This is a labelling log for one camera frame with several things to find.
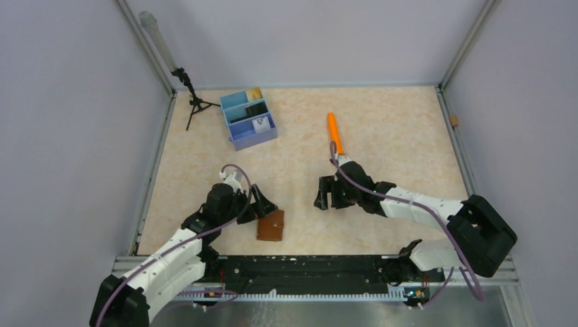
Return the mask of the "brown leather card holder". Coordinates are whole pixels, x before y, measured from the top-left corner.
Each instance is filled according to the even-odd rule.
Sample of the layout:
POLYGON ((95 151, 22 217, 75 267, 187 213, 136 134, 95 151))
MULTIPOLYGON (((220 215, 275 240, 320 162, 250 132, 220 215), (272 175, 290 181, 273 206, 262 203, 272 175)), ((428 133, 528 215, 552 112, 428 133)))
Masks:
POLYGON ((280 242, 284 236, 285 212, 277 209, 266 217, 259 218, 256 238, 261 241, 280 242))

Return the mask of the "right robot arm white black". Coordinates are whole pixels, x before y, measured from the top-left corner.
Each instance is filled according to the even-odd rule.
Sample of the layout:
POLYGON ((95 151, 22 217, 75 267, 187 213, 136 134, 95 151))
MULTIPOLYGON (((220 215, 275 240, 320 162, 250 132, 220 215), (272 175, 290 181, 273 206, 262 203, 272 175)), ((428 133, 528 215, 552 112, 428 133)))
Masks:
POLYGON ((497 210, 483 197, 438 199, 404 189, 395 183, 375 182, 356 162, 340 165, 318 180, 314 206, 324 211, 359 206, 366 213, 405 219, 445 233, 438 240, 415 240, 400 254, 401 275, 419 280, 428 270, 462 266, 491 278, 518 241, 497 210))

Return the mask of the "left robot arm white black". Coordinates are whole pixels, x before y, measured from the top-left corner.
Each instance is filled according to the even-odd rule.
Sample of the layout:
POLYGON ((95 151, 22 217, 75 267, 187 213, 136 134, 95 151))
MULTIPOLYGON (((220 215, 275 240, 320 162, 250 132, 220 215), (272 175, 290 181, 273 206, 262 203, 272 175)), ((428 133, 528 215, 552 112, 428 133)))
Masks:
POLYGON ((149 326, 189 284, 218 274, 210 244, 232 223, 244 224, 280 212, 253 184, 212 186, 205 202, 155 253, 121 277, 109 275, 98 290, 90 326, 149 326))

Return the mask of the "silver card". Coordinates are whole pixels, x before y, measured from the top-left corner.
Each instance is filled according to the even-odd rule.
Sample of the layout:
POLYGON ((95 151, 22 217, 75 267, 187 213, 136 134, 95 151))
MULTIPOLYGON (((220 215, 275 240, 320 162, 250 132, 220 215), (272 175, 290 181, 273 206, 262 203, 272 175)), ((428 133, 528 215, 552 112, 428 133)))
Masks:
POLYGON ((264 133, 268 130, 271 130, 271 122, 270 122, 268 116, 262 116, 262 117, 253 119, 252 125, 254 128, 254 131, 257 134, 264 133))

